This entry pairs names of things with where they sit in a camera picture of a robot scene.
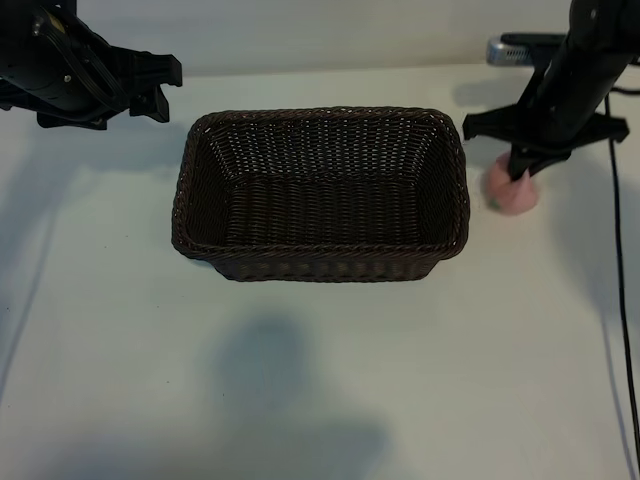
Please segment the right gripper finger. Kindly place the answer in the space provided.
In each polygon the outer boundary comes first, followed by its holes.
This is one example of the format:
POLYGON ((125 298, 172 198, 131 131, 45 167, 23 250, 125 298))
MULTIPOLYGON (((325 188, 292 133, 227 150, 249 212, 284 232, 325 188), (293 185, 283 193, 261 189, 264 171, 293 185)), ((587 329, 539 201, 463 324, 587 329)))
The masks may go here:
POLYGON ((527 149, 512 149, 507 161, 507 173, 512 182, 520 180, 528 171, 531 163, 527 149))
POLYGON ((571 157, 570 150, 555 150, 555 151, 539 151, 531 150, 531 164, 529 166, 529 174, 531 177, 537 175, 544 169, 551 167, 555 164, 565 162, 571 157))

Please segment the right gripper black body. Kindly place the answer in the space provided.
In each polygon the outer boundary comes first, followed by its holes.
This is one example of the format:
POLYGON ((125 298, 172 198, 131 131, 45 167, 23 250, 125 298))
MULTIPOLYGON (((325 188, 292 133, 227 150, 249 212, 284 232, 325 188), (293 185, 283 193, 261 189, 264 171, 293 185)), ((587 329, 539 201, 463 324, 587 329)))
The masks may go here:
POLYGON ((489 137, 512 149, 573 150, 629 133, 624 120, 596 112, 630 64, 626 50, 585 50, 564 34, 503 34, 491 39, 487 63, 530 66, 533 75, 517 103, 469 114, 464 138, 489 137))

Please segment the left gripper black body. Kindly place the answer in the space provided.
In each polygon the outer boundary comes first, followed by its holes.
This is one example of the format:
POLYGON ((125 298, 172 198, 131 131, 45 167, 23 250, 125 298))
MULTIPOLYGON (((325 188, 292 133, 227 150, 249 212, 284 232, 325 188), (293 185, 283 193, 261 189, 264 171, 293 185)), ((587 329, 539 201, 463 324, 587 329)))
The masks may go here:
POLYGON ((4 111, 108 123, 129 114, 132 97, 182 83, 182 65, 174 56, 109 44, 78 18, 74 1, 1 4, 4 111))

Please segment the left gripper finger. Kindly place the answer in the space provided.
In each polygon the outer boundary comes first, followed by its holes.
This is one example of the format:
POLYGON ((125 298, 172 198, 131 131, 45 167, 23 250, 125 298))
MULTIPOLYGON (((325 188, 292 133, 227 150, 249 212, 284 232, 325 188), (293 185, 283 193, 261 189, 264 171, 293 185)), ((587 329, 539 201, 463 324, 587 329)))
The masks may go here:
POLYGON ((95 131, 104 131, 107 129, 107 121, 104 119, 98 119, 94 121, 74 121, 46 115, 43 113, 38 113, 36 115, 36 119, 38 125, 45 129, 60 127, 83 128, 95 131))
POLYGON ((170 121, 169 103, 160 86, 142 92, 130 100, 131 117, 146 116, 158 123, 170 121))

